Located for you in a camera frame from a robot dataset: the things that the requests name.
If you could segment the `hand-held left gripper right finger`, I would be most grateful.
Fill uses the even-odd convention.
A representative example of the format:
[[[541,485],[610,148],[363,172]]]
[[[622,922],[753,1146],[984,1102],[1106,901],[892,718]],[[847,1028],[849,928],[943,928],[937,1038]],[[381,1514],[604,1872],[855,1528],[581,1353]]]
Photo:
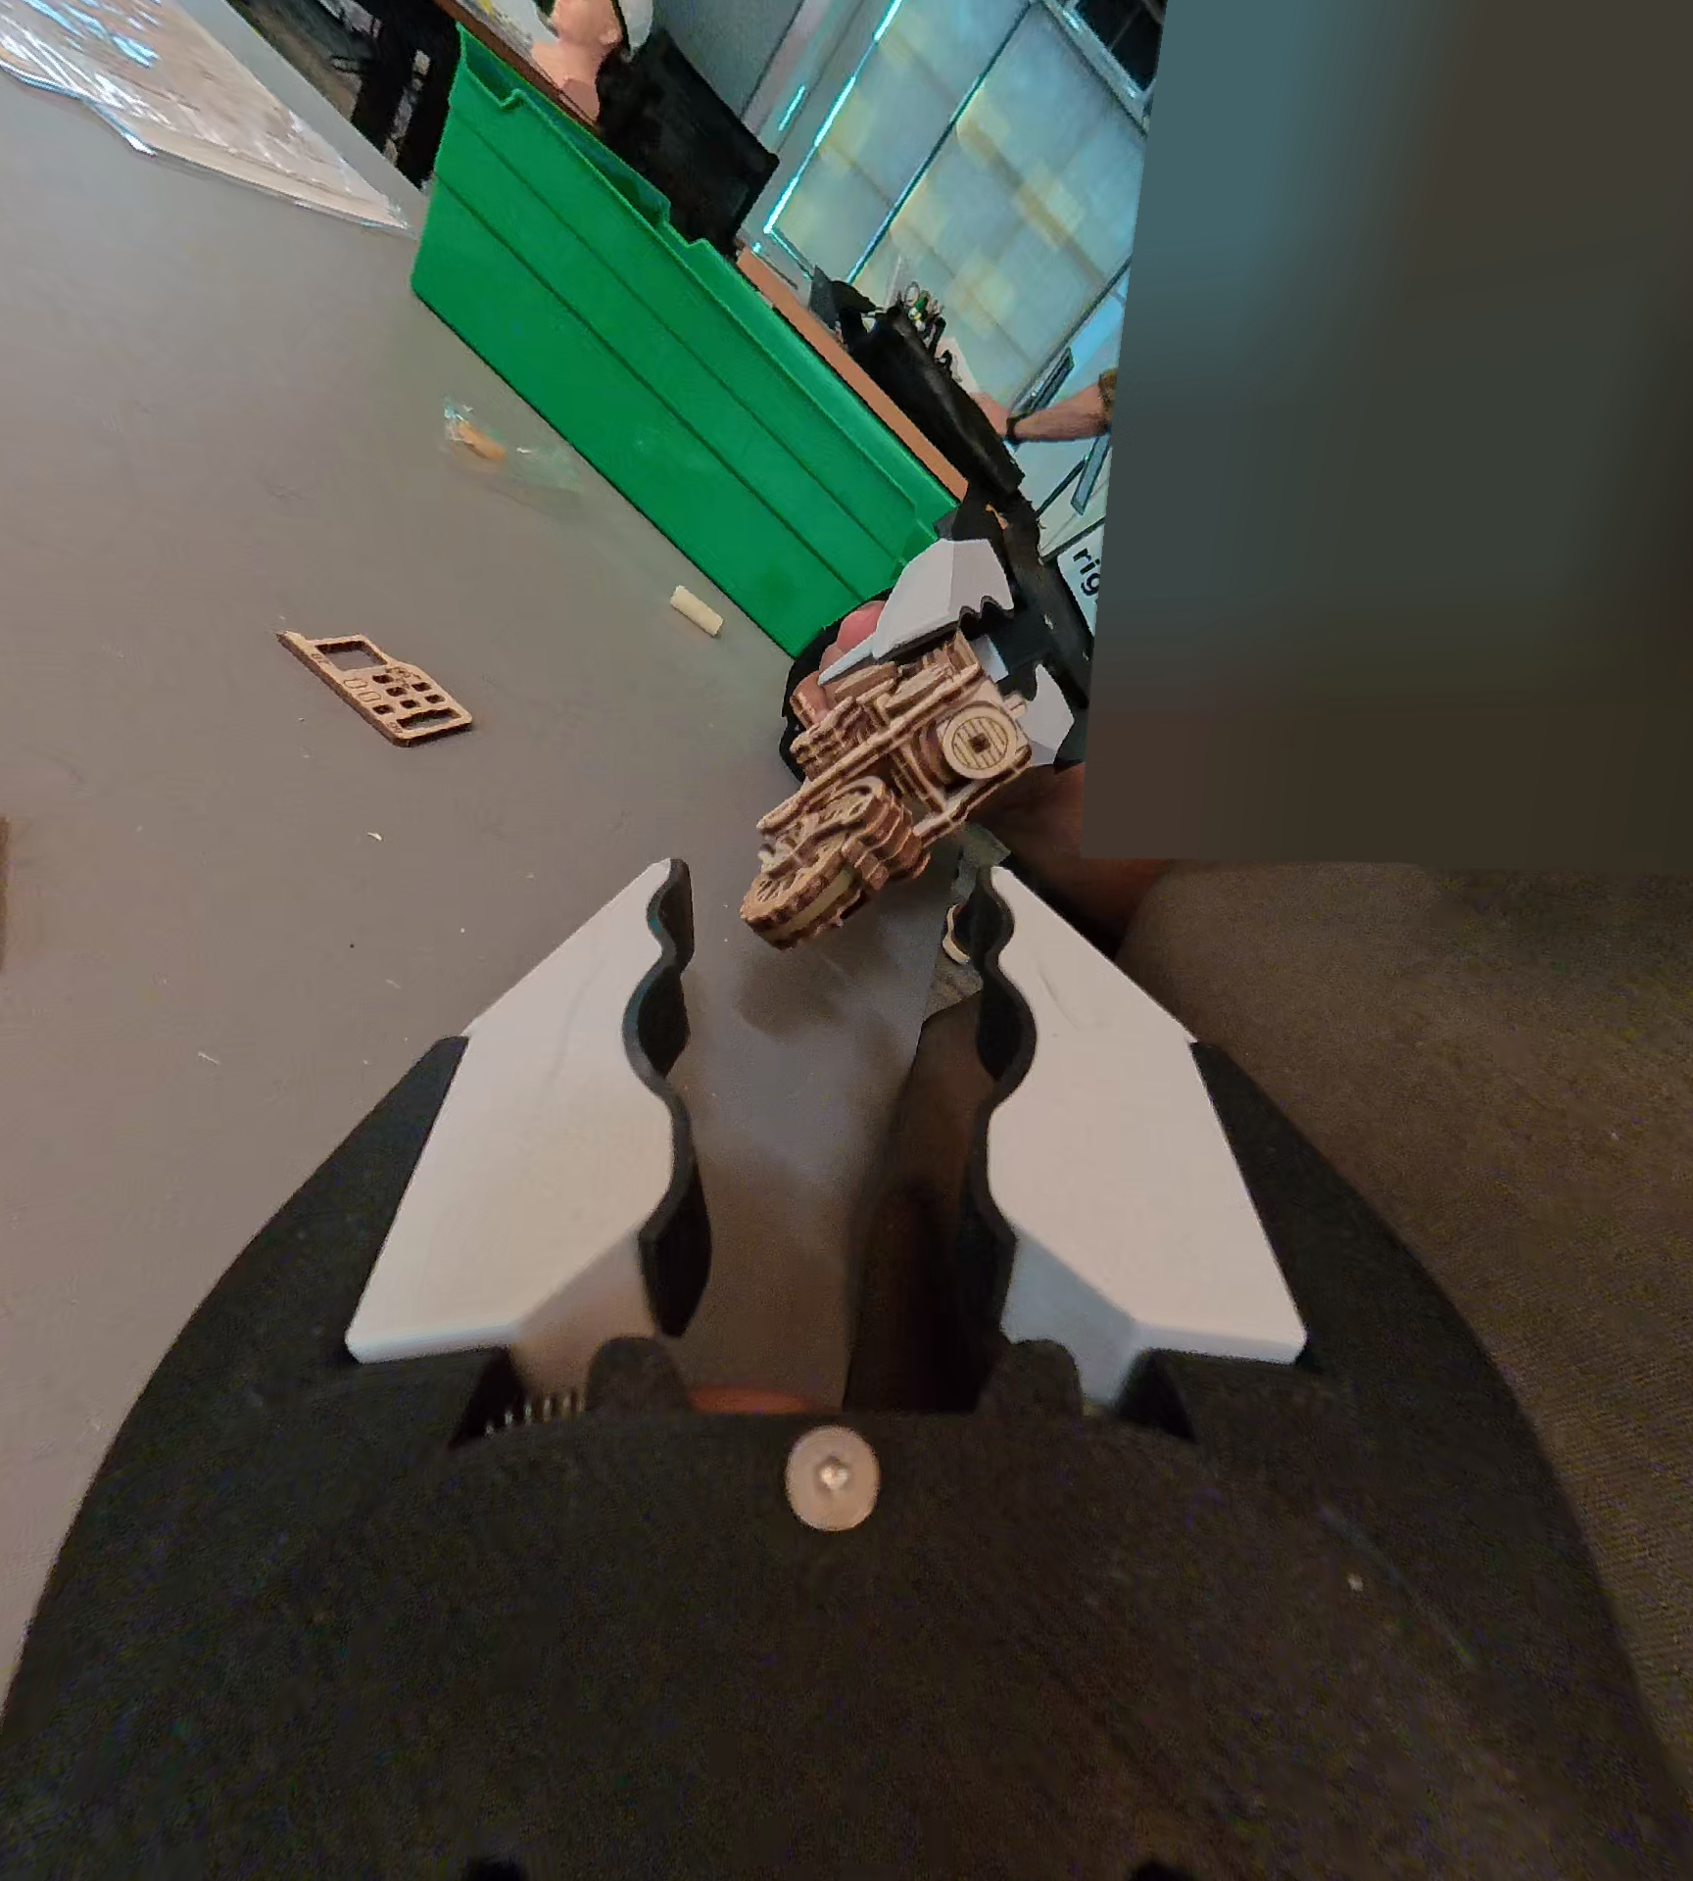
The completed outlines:
[[[1196,1036],[1020,875],[971,897],[980,1051],[978,1312],[1061,1345],[1094,1404],[1157,1351],[1292,1365],[1308,1328],[1196,1055]]]

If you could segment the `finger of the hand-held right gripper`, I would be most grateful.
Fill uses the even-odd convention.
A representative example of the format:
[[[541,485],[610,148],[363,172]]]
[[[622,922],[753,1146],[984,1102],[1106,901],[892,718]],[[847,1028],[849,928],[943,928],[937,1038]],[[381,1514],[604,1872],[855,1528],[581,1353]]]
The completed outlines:
[[[906,566],[884,599],[867,636],[867,658],[898,660],[986,605],[1004,615],[1018,607],[998,548],[990,538],[939,538]]]
[[[1070,703],[1065,683],[1047,667],[1010,671],[996,679],[1000,711],[1008,718],[1004,763],[1049,767],[1076,763],[1065,750],[1086,738],[1086,707]]]

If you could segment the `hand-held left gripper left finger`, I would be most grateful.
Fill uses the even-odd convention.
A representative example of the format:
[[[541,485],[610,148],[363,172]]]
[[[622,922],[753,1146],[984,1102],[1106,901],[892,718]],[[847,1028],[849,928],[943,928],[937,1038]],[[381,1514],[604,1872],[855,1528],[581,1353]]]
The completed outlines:
[[[694,879],[661,857],[459,1036],[459,1063],[349,1318],[363,1363],[504,1351],[583,1383],[679,1339],[712,1275],[690,1042]]]

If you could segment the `wooden model motorcycle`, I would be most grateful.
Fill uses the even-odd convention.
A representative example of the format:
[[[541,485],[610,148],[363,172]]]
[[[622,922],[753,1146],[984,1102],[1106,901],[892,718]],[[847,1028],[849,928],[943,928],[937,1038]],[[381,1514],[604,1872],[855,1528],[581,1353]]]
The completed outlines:
[[[759,824],[741,920],[777,950],[841,926],[1031,769],[1023,699],[1000,689],[963,630],[804,675],[788,707],[802,781]]]

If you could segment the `another person's forearm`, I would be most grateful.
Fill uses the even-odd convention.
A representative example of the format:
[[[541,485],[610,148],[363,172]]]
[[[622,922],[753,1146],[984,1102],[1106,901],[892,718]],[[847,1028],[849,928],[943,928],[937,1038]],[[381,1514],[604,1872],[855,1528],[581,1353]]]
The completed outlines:
[[[1022,444],[1061,444],[1094,440],[1114,428],[1118,405],[1118,366],[1106,368],[1092,385],[1070,397],[1033,411],[1012,411],[1002,436],[1014,448]]]

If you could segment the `grey desk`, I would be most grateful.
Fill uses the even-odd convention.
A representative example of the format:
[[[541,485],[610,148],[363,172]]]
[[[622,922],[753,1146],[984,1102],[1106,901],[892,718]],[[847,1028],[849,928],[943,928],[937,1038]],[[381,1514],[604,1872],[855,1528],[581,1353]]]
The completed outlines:
[[[81,1496],[248,1240],[436,1040],[692,869],[675,1085],[698,1383],[839,1398],[941,867],[812,952],[739,920],[788,660],[412,293],[414,238],[136,152],[0,70],[0,1706]],[[722,613],[708,636],[677,585]],[[394,746],[277,638],[475,726]]]

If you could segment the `person's right hand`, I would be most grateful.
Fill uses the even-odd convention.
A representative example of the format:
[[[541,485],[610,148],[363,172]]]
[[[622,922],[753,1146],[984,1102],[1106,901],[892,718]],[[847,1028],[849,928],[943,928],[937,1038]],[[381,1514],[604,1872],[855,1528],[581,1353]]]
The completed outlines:
[[[806,730],[804,720],[794,709],[798,689],[822,669],[829,667],[837,656],[857,648],[869,638],[880,622],[882,609],[890,591],[863,601],[849,615],[841,616],[828,634],[818,636],[802,654],[794,658],[786,675],[782,699],[782,734],[779,756],[794,779],[802,777],[802,765],[792,756],[792,742]]]

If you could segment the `black bag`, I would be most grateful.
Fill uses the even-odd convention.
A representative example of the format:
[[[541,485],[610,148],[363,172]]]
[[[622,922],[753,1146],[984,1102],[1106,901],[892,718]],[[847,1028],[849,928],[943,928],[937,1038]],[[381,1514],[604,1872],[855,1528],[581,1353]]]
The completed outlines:
[[[810,311],[967,481],[1000,503],[1023,491],[1023,468],[1002,432],[900,301],[878,307],[857,287],[814,272]]]

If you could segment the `green plastic bin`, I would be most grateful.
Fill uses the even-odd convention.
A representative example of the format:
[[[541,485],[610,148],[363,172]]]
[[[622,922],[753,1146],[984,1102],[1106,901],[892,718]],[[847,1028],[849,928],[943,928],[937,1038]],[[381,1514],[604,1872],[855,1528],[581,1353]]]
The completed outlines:
[[[416,297],[798,654],[959,503],[735,260],[471,31]]]

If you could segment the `person's grey trousers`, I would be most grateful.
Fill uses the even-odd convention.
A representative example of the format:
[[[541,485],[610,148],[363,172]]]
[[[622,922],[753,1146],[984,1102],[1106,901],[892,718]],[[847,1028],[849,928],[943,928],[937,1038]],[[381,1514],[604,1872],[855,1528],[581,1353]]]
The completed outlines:
[[[1693,1804],[1693,875],[1180,861],[1121,965],[1498,1359]]]

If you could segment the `small clear plastic bag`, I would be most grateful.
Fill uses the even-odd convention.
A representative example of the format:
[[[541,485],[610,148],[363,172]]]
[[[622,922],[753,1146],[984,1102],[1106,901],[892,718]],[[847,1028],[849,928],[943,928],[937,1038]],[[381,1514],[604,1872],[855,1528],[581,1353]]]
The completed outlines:
[[[441,448],[463,471],[522,501],[583,491],[581,462],[565,442],[512,440],[453,397],[441,407]]]

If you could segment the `small wooden cutout panel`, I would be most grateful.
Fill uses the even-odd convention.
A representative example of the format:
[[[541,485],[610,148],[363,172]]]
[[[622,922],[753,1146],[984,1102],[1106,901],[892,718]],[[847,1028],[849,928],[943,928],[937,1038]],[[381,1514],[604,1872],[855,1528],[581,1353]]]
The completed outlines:
[[[432,673],[391,656],[367,634],[314,638],[285,626],[277,640],[393,746],[420,746],[475,728],[473,712]]]

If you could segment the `mannequin head with helmet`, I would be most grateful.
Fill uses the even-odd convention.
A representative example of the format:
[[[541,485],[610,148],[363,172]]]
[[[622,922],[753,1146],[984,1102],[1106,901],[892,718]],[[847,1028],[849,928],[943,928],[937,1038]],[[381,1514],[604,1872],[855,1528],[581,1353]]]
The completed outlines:
[[[655,1],[549,1],[539,3],[539,13],[543,25],[532,38],[530,62],[569,109],[596,127],[600,76],[647,44]]]

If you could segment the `clear plastic sheet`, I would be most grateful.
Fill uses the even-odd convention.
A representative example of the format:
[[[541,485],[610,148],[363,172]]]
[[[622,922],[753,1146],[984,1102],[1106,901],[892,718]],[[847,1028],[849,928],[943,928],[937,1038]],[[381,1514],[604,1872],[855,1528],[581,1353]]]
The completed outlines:
[[[410,227],[183,3],[0,1],[0,70],[81,103],[138,152],[340,221]]]

